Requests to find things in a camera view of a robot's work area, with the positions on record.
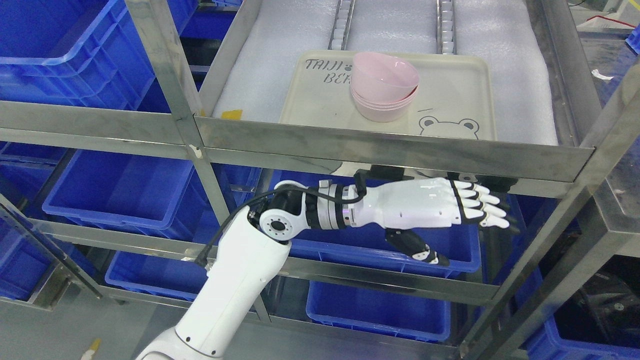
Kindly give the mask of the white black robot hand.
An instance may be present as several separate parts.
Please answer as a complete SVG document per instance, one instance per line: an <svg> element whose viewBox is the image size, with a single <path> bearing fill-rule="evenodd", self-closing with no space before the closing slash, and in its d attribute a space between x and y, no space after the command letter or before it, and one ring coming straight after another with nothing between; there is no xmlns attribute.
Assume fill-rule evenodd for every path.
<svg viewBox="0 0 640 360"><path fill-rule="evenodd" d="M516 231L508 206L477 183L443 177L390 182L377 187L351 186L345 198L354 200L342 210L346 226L377 224L385 239L416 261L447 267L450 260L436 251L414 229L440 229L476 224Z"/></svg>

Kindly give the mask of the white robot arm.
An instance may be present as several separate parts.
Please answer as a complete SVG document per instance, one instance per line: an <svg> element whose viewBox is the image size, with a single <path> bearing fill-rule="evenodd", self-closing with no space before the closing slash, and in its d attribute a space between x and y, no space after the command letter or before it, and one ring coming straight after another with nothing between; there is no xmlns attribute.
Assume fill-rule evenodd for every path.
<svg viewBox="0 0 640 360"><path fill-rule="evenodd" d="M206 281L179 322L160 333L139 360L221 360L265 286L285 264L291 239L308 229L350 224L345 208L367 194L323 180L307 187L285 180L235 210L215 233L217 253Z"/></svg>

